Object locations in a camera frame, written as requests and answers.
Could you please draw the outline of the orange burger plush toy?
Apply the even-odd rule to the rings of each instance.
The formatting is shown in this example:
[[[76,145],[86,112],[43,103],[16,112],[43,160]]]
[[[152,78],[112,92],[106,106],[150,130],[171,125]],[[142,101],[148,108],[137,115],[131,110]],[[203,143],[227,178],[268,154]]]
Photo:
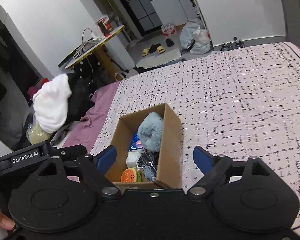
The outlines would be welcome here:
[[[138,181],[138,173],[136,168],[131,167],[124,170],[121,174],[122,183],[136,183]]]

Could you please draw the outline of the blue tissue pack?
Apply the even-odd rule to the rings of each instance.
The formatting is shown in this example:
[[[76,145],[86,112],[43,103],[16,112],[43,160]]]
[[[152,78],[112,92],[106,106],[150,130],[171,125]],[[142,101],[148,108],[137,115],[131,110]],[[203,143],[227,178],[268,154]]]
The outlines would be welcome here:
[[[130,142],[129,151],[135,151],[135,150],[143,150],[143,145],[138,137],[138,133],[134,133],[132,140]]]

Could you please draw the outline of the black item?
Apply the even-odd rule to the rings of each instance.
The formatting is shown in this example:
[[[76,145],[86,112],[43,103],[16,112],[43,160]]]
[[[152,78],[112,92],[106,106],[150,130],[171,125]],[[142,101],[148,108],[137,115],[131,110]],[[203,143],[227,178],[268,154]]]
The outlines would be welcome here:
[[[146,181],[156,181],[159,161],[159,152],[143,152],[137,161],[137,168],[140,170]]]

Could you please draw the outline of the grey pink plush earmuff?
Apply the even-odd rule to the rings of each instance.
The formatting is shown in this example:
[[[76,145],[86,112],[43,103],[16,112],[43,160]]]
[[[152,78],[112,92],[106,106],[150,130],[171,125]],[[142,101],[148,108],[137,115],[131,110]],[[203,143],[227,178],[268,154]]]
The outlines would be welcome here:
[[[151,112],[138,127],[138,137],[146,150],[160,151],[163,124],[163,118],[158,113]]]

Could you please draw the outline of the white fluffy garment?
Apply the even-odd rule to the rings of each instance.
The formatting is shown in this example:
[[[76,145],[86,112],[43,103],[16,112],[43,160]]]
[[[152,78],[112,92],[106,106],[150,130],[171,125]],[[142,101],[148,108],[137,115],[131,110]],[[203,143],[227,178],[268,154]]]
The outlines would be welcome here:
[[[64,125],[71,94],[67,74],[58,75],[52,81],[44,83],[34,94],[34,116],[42,130],[52,134]]]

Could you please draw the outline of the yellow round side table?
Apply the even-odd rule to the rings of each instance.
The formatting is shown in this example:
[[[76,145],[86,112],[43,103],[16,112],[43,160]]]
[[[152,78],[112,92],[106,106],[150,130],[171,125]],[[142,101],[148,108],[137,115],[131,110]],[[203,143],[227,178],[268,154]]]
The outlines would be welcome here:
[[[106,73],[109,76],[116,78],[116,73],[120,71],[121,67],[118,64],[117,67],[113,65],[116,64],[116,62],[106,54],[104,46],[112,38],[121,33],[124,28],[124,25],[116,27],[106,37],[98,39],[97,41],[95,41],[93,38],[84,41],[78,48],[74,49],[68,56],[65,57],[65,59],[58,65],[59,68],[70,70],[74,68],[75,65],[88,58],[90,55],[95,55],[100,61],[101,66],[105,69]]]

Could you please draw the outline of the brown cardboard box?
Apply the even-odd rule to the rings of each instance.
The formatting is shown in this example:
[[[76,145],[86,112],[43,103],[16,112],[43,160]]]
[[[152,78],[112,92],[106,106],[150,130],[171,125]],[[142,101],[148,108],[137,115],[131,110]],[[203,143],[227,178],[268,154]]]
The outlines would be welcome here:
[[[130,142],[144,118],[151,112],[156,112],[163,118],[163,132],[156,180],[140,183],[121,183],[121,175],[127,168],[126,158]],[[181,122],[168,104],[162,103],[120,117],[110,144],[116,148],[116,161],[105,177],[119,189],[152,190],[175,189],[179,187]]]

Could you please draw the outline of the yellow slipper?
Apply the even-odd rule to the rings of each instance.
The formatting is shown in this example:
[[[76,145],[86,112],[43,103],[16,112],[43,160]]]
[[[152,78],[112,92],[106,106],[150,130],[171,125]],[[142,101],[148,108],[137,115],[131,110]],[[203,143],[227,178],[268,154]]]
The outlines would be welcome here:
[[[165,52],[165,48],[163,46],[158,46],[157,52],[158,52],[158,54],[162,54]]]
[[[143,51],[142,51],[142,56],[147,56],[149,54],[149,49],[147,48],[147,49],[144,49]]]

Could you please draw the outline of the black slipper left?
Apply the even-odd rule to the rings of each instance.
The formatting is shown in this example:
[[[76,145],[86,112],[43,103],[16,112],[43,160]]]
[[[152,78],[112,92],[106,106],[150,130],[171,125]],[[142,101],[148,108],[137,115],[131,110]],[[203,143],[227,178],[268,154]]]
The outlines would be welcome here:
[[[157,51],[157,48],[158,47],[160,47],[161,46],[161,44],[160,43],[158,43],[158,44],[153,44],[153,45],[151,45],[151,47],[149,48],[149,53],[150,54],[152,54],[152,53],[154,53],[154,52],[156,52]]]

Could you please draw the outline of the black slipper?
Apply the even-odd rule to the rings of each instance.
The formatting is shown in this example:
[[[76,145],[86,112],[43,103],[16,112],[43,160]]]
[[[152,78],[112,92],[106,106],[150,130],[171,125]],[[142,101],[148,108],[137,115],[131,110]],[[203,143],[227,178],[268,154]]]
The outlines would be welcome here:
[[[170,38],[167,38],[165,42],[168,48],[174,46],[174,42]]]
[[[151,47],[149,48],[149,53],[150,54],[152,54],[152,53],[154,53],[154,52],[156,52],[157,51],[157,48],[158,47],[160,47],[161,46],[161,44],[160,43],[158,43],[158,44],[153,44],[153,45],[151,45]]]

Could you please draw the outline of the white plastic bag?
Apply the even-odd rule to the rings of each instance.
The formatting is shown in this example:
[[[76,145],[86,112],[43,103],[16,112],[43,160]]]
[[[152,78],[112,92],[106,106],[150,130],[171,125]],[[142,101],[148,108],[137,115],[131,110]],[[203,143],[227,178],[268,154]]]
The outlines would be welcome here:
[[[207,29],[198,27],[192,37],[194,44],[190,50],[191,54],[203,55],[211,50],[211,37]]]

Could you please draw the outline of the yellow slipper right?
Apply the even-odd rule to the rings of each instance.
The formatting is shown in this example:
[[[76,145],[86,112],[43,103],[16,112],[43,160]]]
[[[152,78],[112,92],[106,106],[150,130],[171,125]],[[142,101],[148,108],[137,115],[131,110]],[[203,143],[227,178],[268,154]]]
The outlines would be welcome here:
[[[158,54],[162,54],[165,52],[165,48],[163,46],[158,46],[157,52],[158,52]]]

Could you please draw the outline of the grey plastic bag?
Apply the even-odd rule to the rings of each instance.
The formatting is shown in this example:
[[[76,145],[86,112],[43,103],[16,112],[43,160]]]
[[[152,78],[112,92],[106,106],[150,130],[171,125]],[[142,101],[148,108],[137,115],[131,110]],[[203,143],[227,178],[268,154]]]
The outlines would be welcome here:
[[[194,32],[198,29],[204,29],[204,25],[200,19],[187,20],[179,36],[181,48],[189,49],[192,46],[194,43]]]

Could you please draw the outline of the black slipper right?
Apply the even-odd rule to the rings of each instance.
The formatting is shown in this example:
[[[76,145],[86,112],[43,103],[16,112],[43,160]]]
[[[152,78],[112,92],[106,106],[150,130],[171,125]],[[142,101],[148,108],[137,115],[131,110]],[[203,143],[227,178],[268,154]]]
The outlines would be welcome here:
[[[165,42],[168,48],[174,46],[174,42],[170,38],[167,38]]]

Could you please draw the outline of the red white bottle pack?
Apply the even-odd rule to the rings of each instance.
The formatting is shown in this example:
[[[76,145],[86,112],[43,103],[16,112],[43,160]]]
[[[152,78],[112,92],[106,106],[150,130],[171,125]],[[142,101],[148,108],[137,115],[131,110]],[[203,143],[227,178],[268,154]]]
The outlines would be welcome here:
[[[161,26],[161,32],[164,36],[171,36],[176,34],[177,30],[173,23],[166,23]]]

